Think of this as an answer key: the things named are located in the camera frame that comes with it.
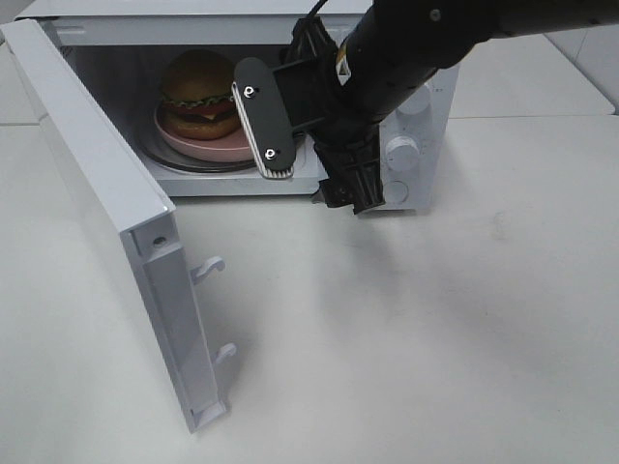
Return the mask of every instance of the open microwave door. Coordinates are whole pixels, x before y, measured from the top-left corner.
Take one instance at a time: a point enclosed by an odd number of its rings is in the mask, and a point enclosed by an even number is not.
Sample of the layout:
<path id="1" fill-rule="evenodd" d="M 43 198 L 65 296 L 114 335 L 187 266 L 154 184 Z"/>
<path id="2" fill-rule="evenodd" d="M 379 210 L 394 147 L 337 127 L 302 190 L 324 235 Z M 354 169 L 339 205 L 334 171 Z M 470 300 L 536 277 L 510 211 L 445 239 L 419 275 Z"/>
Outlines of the open microwave door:
<path id="1" fill-rule="evenodd" d="M 220 258 L 189 270 L 174 205 L 44 31 L 2 26 L 20 77 L 80 219 L 109 271 L 134 279 L 191 431 L 225 412 L 193 287 Z"/>

